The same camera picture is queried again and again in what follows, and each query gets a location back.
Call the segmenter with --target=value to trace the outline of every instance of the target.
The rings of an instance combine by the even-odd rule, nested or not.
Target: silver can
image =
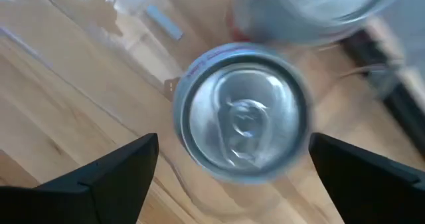
[[[228,21],[236,39],[320,45],[354,33],[393,1],[232,0]]]
[[[177,85],[173,119],[191,157],[225,181],[282,173],[310,131],[309,94],[277,53],[232,43],[203,54]]]

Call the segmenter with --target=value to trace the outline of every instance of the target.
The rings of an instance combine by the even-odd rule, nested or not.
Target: wooden table
[[[160,156],[140,223],[342,223],[307,153],[284,177],[241,186],[210,177],[174,134],[172,81],[200,54],[230,42],[228,1],[147,0],[183,30],[179,41],[143,12],[136,22],[94,4],[97,25],[117,33],[130,55],[95,39],[99,34],[48,0],[0,1],[0,185],[34,187],[157,132],[161,151],[196,199]],[[87,12],[75,15],[93,15]],[[338,46],[276,48],[302,71],[315,98],[353,68]],[[347,78],[315,107],[315,129],[425,170],[373,95],[361,78]]]

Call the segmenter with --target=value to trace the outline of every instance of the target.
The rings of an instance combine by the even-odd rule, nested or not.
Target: second can
[[[298,71],[250,43],[199,57],[173,103],[176,133],[191,157],[215,177],[242,183],[281,174],[303,149],[310,118]]]

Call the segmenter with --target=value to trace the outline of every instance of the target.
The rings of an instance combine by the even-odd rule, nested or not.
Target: pull tab
[[[238,100],[220,107],[218,121],[222,138],[221,152],[233,166],[260,168],[258,156],[270,143],[267,107],[255,100]]]

